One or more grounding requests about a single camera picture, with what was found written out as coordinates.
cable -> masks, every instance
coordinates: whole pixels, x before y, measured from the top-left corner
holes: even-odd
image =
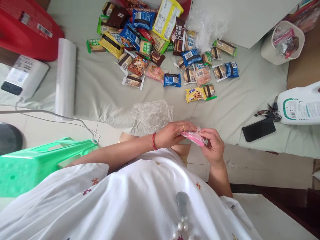
[[[20,100],[16,102],[16,104],[15,104],[15,106],[14,106],[15,111],[0,111],[0,114],[21,113],[21,114],[26,115],[26,116],[28,116],[28,117],[33,117],[33,118],[41,119],[41,120],[48,121],[48,122],[67,123],[67,122],[60,122],[60,121],[51,121],[51,120],[47,120],[47,119],[43,119],[43,118],[38,118],[38,117],[34,117],[34,116],[31,116],[31,115],[25,114],[25,113],[32,113],[32,112],[43,112],[43,113],[48,113],[48,114],[54,115],[54,116],[56,116],[56,117],[62,117],[62,118],[66,118],[66,119],[69,119],[69,120],[79,121],[79,122],[82,123],[82,125],[75,124],[75,123],[67,123],[67,124],[72,124],[72,125],[77,125],[77,126],[84,127],[84,128],[87,129],[87,130],[90,132],[90,134],[92,135],[91,141],[92,141],[94,144],[98,144],[98,143],[99,143],[99,140],[100,140],[100,137],[101,137],[101,136],[100,136],[99,134],[97,134],[95,131],[90,130],[90,129],[87,127],[87,125],[86,125],[82,120],[80,120],[80,119],[64,117],[64,116],[61,116],[61,115],[59,115],[59,114],[56,114],[56,113],[53,113],[53,112],[49,112],[49,111],[46,111],[46,110],[18,110],[18,109],[17,109],[18,103],[19,103],[22,99],[23,99],[23,98],[20,98]],[[95,134],[99,137],[97,141],[95,140],[95,136],[94,136],[93,133],[95,133]]]

pink snack wrapper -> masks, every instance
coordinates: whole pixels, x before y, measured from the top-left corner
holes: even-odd
[[[199,131],[201,129],[198,128],[198,131],[197,132],[192,132],[192,131],[184,131],[184,132],[181,132],[181,135],[188,138],[190,141],[194,142],[195,144],[197,144],[198,146],[200,147],[203,147],[204,146],[204,140],[203,140],[203,137],[201,137],[199,135]]]

white trash bin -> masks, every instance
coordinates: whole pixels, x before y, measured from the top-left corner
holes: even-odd
[[[285,59],[281,54],[276,53],[276,48],[272,43],[273,35],[278,26],[289,26],[293,28],[294,34],[299,38],[299,48],[287,59]],[[302,48],[304,46],[305,36],[303,31],[298,28],[296,25],[292,24],[288,21],[281,21],[273,30],[273,33],[270,33],[267,38],[264,40],[262,47],[261,47],[261,55],[263,58],[267,59],[269,62],[273,63],[274,65],[281,65],[285,62],[289,62],[292,59],[296,59],[300,56]]]

woman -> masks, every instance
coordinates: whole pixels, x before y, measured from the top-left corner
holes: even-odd
[[[233,199],[218,132],[199,133],[206,184],[170,148],[184,130],[197,128],[171,122],[52,173],[0,213],[0,239],[261,239]]]

phone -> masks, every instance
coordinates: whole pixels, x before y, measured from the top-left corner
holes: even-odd
[[[259,122],[253,123],[242,128],[244,137],[247,142],[252,142],[276,131],[273,119],[266,118]]]

